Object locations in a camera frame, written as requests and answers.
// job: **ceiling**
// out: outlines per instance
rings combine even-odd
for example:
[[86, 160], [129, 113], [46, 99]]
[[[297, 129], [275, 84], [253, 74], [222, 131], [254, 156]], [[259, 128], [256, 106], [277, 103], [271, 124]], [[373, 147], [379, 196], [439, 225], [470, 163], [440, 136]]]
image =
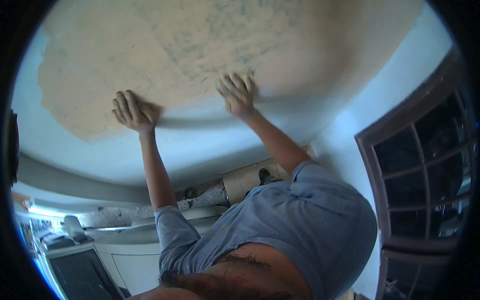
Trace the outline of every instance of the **ceiling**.
[[257, 106], [305, 144], [391, 57], [421, 1], [60, 0], [15, 82], [21, 151], [107, 182], [144, 185], [136, 134], [110, 115], [118, 90], [167, 108], [159, 151], [176, 185], [267, 156], [213, 82], [254, 71]]

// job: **foot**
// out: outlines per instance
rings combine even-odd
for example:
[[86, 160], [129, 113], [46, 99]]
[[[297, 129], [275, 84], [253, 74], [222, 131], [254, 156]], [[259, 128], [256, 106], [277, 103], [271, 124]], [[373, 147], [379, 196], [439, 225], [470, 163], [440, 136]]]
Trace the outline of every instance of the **foot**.
[[270, 172], [265, 169], [265, 168], [262, 168], [260, 169], [260, 171], [258, 171], [258, 178], [260, 179], [260, 185], [263, 185], [265, 183], [265, 179], [270, 176]]

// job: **shirt sleeve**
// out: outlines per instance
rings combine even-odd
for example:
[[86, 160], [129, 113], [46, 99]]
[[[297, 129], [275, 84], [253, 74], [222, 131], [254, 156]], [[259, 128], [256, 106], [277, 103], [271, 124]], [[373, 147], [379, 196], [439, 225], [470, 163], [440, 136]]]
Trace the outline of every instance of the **shirt sleeve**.
[[200, 239], [200, 234], [176, 207], [161, 207], [154, 216], [161, 265], [173, 266]]

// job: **person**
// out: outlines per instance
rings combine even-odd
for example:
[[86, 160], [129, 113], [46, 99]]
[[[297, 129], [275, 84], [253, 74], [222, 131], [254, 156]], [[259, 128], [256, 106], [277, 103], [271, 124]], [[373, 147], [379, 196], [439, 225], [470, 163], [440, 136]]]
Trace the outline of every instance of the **person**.
[[112, 111], [139, 133], [159, 237], [159, 286], [135, 300], [334, 299], [365, 267], [377, 223], [370, 204], [331, 175], [253, 106], [251, 76], [224, 74], [216, 88], [225, 107], [257, 133], [292, 182], [252, 189], [200, 236], [178, 209], [158, 153], [160, 109], [131, 91]]

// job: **gray t-shirt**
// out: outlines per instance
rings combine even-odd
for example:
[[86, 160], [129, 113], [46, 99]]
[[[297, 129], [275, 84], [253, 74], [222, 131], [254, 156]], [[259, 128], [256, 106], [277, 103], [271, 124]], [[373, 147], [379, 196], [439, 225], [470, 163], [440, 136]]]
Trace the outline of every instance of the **gray t-shirt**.
[[155, 223], [160, 272], [199, 273], [245, 243], [263, 243], [292, 261], [313, 299], [346, 292], [365, 267], [377, 236], [370, 204], [314, 161], [301, 163], [292, 183], [251, 190], [202, 237], [173, 206], [157, 209]]

